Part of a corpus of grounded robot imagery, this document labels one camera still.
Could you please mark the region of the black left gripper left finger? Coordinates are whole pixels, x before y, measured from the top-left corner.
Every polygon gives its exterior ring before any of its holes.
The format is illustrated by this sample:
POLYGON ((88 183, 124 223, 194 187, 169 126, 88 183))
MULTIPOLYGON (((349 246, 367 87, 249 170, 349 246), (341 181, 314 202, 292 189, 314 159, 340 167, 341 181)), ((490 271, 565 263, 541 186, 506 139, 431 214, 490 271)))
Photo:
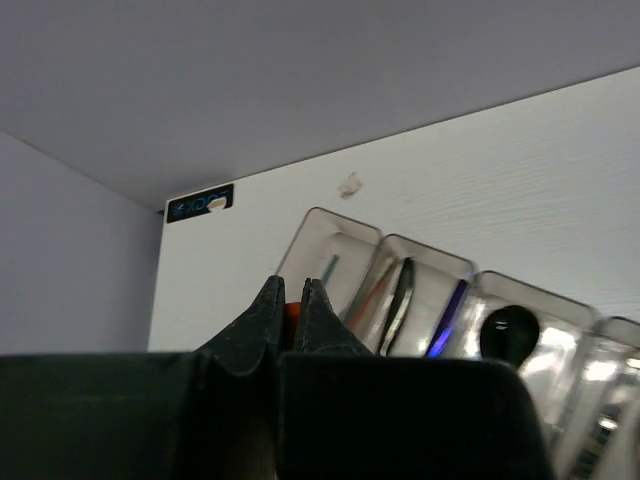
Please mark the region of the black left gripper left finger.
POLYGON ((272 479, 284 282, 186 352, 1 360, 5 479, 272 479))

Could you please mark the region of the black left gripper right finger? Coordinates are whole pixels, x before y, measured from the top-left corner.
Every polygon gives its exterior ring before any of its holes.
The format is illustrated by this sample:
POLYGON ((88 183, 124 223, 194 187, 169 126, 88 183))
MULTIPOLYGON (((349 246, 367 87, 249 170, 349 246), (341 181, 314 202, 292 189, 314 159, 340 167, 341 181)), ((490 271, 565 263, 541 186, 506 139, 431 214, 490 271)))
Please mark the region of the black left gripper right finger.
POLYGON ((533 401, 498 362, 380 357, 336 318, 321 285, 301 290, 277 363, 282 479, 550 479, 533 401))

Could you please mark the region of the orange chopstick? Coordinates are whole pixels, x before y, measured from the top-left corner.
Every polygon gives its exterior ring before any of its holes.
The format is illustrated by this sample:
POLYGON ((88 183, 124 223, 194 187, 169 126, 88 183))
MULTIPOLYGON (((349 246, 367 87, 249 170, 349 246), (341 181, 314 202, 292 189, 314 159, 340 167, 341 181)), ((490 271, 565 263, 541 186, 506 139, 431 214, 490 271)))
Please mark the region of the orange chopstick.
POLYGON ((285 333, 285 348, 292 350, 294 348, 296 331, 298 328, 299 318, 301 312, 300 302, 291 302, 285 304, 284 309, 284 333, 285 333))
POLYGON ((346 322, 346 326, 353 330, 356 325, 360 322, 362 316, 365 314, 366 310, 369 308, 369 304, 371 301, 381 292, 384 291, 386 285, 389 281, 388 277, 382 278, 379 280, 376 285, 369 291, 364 300, 359 304, 355 313, 349 318, 346 322))

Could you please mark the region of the black iridescent knife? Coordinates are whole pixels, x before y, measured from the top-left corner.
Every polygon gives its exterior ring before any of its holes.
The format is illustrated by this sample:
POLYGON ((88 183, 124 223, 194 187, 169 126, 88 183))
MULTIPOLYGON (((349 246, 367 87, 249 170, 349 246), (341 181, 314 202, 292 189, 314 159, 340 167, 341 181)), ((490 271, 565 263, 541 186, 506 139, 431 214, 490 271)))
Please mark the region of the black iridescent knife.
POLYGON ((415 264, 411 257, 406 257, 396 282, 385 317, 382 333, 376 347, 380 356, 388 356, 399 335, 408 314, 415 289, 415 264))

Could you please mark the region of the blue iridescent knife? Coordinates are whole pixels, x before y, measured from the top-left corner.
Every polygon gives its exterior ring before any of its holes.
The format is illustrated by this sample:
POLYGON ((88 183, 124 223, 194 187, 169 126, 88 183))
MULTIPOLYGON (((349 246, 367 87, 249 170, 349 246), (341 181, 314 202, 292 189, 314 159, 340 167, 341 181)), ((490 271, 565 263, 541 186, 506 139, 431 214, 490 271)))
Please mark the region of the blue iridescent knife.
POLYGON ((459 280, 456 284, 451 297, 442 311, 429 346, 424 354, 426 358, 438 357, 444 350, 453 330, 457 311, 465 299, 468 288, 469 283, 465 280, 459 280))

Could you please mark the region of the teal chopstick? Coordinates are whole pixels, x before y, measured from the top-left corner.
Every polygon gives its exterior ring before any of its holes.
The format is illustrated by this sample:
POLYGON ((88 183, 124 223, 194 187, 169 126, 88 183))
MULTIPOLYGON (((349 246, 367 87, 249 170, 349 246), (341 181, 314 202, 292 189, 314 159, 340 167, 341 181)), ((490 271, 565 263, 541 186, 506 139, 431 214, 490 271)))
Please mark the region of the teal chopstick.
POLYGON ((335 267, 339 261, 340 257, 337 254, 333 254, 325 268, 325 270, 323 271, 322 277, 321 277, 321 282, 323 284, 326 284, 330 278, 331 275, 333 273, 333 271, 335 270, 335 267))

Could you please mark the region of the black spoon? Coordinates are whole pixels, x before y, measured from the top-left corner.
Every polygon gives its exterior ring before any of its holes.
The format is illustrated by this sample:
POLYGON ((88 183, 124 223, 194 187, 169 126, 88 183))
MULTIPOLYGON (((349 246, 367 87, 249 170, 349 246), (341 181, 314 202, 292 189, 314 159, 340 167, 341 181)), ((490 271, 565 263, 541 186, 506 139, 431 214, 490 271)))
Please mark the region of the black spoon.
POLYGON ((536 348, 540 324, 536 315, 520 305, 507 305, 492 311, 483 321, 479 334, 481 357, 519 369, 536 348))

